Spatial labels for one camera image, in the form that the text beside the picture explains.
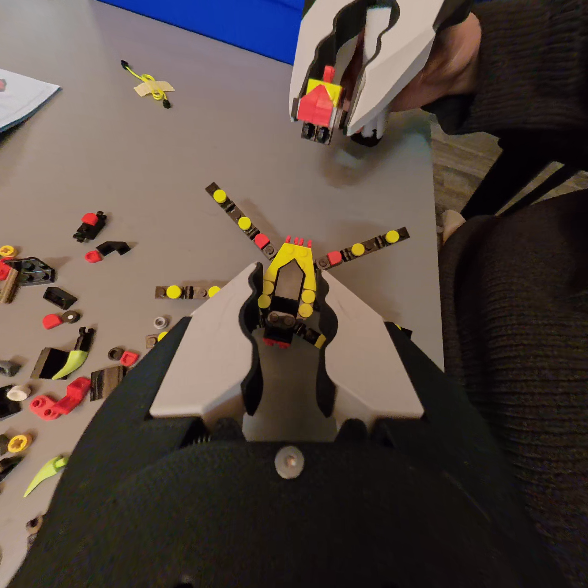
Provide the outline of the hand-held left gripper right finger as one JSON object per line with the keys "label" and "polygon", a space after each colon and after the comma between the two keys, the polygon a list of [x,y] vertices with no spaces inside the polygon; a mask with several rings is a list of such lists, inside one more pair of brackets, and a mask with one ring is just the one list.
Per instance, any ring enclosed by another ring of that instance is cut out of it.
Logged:
{"label": "hand-held left gripper right finger", "polygon": [[316,398],[335,420],[418,419],[424,409],[386,321],[333,275],[317,277],[320,348]]}

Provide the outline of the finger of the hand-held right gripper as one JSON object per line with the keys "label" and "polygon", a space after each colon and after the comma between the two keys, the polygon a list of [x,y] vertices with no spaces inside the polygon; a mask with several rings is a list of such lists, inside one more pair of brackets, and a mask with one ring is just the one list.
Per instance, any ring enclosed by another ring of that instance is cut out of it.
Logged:
{"label": "finger of the hand-held right gripper", "polygon": [[326,66],[364,28],[363,1],[306,1],[300,23],[289,89],[290,120],[297,121],[298,101],[310,78],[321,79]]}
{"label": "finger of the hand-held right gripper", "polygon": [[376,1],[366,11],[362,62],[347,115],[347,136],[365,134],[428,60],[445,1]]}

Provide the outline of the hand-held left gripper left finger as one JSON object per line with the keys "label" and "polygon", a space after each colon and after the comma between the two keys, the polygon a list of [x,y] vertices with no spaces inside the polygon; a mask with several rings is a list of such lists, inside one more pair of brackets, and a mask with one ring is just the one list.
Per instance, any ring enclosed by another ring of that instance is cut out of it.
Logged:
{"label": "hand-held left gripper left finger", "polygon": [[152,417],[253,416],[263,376],[254,331],[263,266],[251,263],[190,316],[153,401]]}

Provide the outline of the red yellow lego head assembly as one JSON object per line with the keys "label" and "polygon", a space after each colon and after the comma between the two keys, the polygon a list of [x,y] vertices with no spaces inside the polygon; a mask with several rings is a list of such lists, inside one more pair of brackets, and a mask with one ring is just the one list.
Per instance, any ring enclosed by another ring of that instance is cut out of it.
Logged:
{"label": "red yellow lego head assembly", "polygon": [[328,145],[334,131],[342,128],[347,112],[344,110],[345,90],[334,84],[336,69],[327,65],[321,79],[310,78],[306,93],[298,101],[297,118],[302,121],[301,137]]}

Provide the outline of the yellow black lego spider model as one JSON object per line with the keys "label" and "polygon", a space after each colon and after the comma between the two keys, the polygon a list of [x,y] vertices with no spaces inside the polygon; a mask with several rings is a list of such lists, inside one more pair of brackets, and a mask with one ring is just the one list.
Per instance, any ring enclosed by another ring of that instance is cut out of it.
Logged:
{"label": "yellow black lego spider model", "polygon": [[305,243],[303,238],[287,236],[277,249],[215,182],[205,190],[269,261],[257,299],[258,327],[263,328],[263,341],[268,346],[286,349],[298,336],[320,349],[325,336],[306,323],[320,310],[317,273],[409,239],[408,230],[402,227],[314,259],[312,240]]}

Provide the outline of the person's right forearm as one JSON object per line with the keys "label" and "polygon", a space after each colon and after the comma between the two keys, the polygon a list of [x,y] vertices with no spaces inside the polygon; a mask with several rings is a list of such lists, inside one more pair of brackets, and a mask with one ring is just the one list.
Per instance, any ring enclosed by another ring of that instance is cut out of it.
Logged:
{"label": "person's right forearm", "polygon": [[426,105],[449,135],[587,130],[587,1],[474,4],[476,90]]}

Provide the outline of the pile of loose lego pieces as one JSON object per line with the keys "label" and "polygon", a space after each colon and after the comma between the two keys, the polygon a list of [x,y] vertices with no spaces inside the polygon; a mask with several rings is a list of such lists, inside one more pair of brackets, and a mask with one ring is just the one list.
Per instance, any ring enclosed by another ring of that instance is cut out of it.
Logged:
{"label": "pile of loose lego pieces", "polygon": [[161,281],[177,245],[173,219],[140,207],[99,212],[93,242],[72,235],[82,215],[29,225],[1,212],[1,561],[16,566],[47,516],[77,441],[103,400],[173,325]]}

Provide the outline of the person's right hand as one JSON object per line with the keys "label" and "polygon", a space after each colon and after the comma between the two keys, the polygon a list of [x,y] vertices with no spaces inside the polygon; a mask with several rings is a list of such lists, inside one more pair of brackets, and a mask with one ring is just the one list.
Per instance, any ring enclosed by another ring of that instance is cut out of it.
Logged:
{"label": "person's right hand", "polygon": [[448,96],[476,92],[481,24],[471,12],[437,33],[427,63],[389,105],[391,112],[423,108]]}

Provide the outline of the blue board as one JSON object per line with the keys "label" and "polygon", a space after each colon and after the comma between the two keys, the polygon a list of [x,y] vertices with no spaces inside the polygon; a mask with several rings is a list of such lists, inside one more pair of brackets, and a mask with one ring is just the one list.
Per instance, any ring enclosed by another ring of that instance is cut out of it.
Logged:
{"label": "blue board", "polygon": [[293,64],[304,1],[104,1]]}

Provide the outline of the black office chair base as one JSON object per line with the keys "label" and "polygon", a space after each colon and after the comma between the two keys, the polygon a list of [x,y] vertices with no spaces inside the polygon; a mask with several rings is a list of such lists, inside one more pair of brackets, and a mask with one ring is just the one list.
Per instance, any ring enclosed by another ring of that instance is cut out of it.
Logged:
{"label": "black office chair base", "polygon": [[[503,215],[511,215],[538,201],[577,172],[587,171],[585,131],[519,129],[498,131],[497,136],[502,152],[463,207],[461,215],[466,220],[495,215],[504,207]],[[562,167],[517,203],[511,204],[525,186],[554,162]]]}

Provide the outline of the beige tape piece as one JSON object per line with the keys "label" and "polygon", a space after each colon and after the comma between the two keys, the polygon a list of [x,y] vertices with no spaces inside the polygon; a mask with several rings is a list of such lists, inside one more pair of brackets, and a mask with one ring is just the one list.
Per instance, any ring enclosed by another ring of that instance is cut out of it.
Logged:
{"label": "beige tape piece", "polygon": [[174,87],[165,81],[157,81],[152,78],[143,77],[141,78],[142,82],[134,87],[135,92],[140,96],[148,96],[155,100],[165,100],[167,99],[166,94],[168,92],[175,91]]}

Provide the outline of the instruction booklet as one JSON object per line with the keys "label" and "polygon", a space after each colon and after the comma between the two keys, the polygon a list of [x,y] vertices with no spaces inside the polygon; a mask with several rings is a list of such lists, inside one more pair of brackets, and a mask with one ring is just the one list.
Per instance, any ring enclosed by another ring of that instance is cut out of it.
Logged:
{"label": "instruction booklet", "polygon": [[1,133],[30,118],[60,90],[58,85],[1,70]]}

